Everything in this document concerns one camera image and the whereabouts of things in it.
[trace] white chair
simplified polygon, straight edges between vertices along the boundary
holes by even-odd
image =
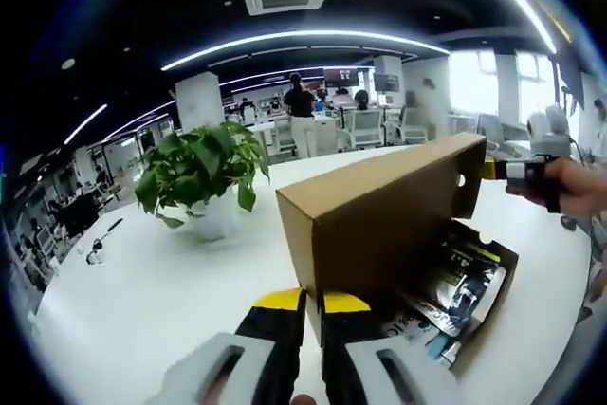
[[[279,153],[295,150],[295,140],[291,133],[291,124],[289,119],[279,119],[274,121],[274,144]]]
[[[523,158],[524,155],[504,138],[504,127],[500,118],[493,114],[479,114],[476,121],[476,133],[487,138],[487,153],[496,159],[509,160]]]
[[[48,226],[44,226],[38,232],[38,234],[36,234],[36,240],[38,241],[38,244],[40,245],[40,249],[42,250],[42,253],[46,257],[46,260],[48,261],[54,255],[55,247],[57,246],[57,243],[55,242],[55,238],[53,237],[50,230],[48,229]]]
[[[316,150],[319,156],[336,154],[338,151],[338,128],[335,119],[316,119]]]
[[[383,132],[381,131],[381,111],[348,111],[344,113],[344,128],[347,144],[352,149],[368,146],[381,146]]]
[[[428,142],[428,124],[421,108],[405,108],[402,122],[399,125],[386,121],[386,126],[396,128],[401,143],[419,144]]]

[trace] woman in black shirt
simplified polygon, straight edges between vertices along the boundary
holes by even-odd
[[[291,73],[291,88],[285,95],[285,105],[291,115],[291,134],[299,158],[316,155],[316,131],[312,109],[314,96],[302,88],[302,76]]]

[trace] box flap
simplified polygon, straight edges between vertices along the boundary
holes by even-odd
[[[485,137],[464,133],[277,190],[301,285],[366,298],[401,282],[446,221],[472,215],[484,161]]]

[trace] tabletop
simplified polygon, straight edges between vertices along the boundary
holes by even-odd
[[[256,123],[247,127],[253,133],[265,132],[274,128],[274,120],[268,122]]]
[[[188,226],[169,230],[135,204],[104,214],[65,258],[36,316],[37,341],[57,378],[83,404],[131,405],[156,394],[168,367],[211,335],[235,330],[259,296],[297,286],[274,190],[393,150],[270,167],[271,183],[255,182],[253,212],[239,213],[240,230],[214,243],[200,243]],[[464,222],[520,255],[499,317],[459,378],[470,405],[531,403],[569,340],[587,284],[588,238],[504,186],[484,182]],[[103,241],[104,263],[88,266],[93,239],[121,217]],[[300,361],[295,392],[328,403],[309,322]]]

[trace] finger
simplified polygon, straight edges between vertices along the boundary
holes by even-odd
[[[537,194],[535,194],[534,192],[532,192],[529,189],[522,189],[520,187],[506,186],[506,192],[508,194],[513,194],[515,196],[522,196],[523,198],[527,199],[528,201],[531,201],[534,204],[537,204],[540,206],[545,206],[543,198],[541,196],[538,196]]]
[[[298,394],[291,399],[290,405],[316,405],[316,400],[308,394]]]
[[[553,179],[561,179],[568,161],[569,158],[559,158],[546,163],[545,176]]]
[[[209,388],[209,391],[206,393],[205,396],[201,397],[202,400],[200,400],[198,403],[200,403],[201,405],[217,405],[219,403],[219,397],[221,396],[222,391],[226,387],[227,382],[227,375],[216,379],[211,385],[211,388]]]

